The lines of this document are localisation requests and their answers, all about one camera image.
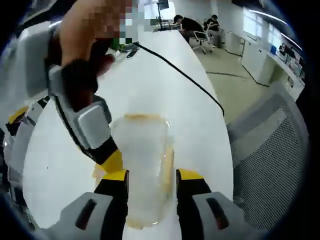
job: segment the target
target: window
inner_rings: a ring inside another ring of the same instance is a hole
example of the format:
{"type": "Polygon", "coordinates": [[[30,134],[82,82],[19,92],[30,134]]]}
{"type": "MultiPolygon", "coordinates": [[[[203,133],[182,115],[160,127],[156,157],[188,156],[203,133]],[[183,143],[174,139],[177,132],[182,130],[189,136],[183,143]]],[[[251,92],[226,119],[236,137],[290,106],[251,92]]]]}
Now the window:
{"type": "Polygon", "coordinates": [[[269,24],[268,42],[274,45],[277,49],[283,42],[281,32],[271,24],[269,24]]]}
{"type": "Polygon", "coordinates": [[[262,37],[262,18],[248,9],[243,9],[243,31],[253,35],[262,37]]]}
{"type": "MultiPolygon", "coordinates": [[[[144,19],[156,19],[159,17],[157,0],[143,0],[144,4],[144,19]]],[[[161,19],[174,19],[176,9],[174,0],[168,0],[169,8],[160,10],[161,19]]]]}

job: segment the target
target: mesh chair back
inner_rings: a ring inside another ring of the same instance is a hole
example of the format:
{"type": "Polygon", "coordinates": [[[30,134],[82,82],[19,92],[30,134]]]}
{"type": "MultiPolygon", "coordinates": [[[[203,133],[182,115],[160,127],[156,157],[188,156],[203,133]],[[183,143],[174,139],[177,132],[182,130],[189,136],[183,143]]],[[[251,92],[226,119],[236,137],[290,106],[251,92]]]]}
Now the mesh chair back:
{"type": "Polygon", "coordinates": [[[281,82],[227,126],[233,161],[233,202],[246,221],[270,230],[292,202],[308,154],[308,131],[281,82]]]}

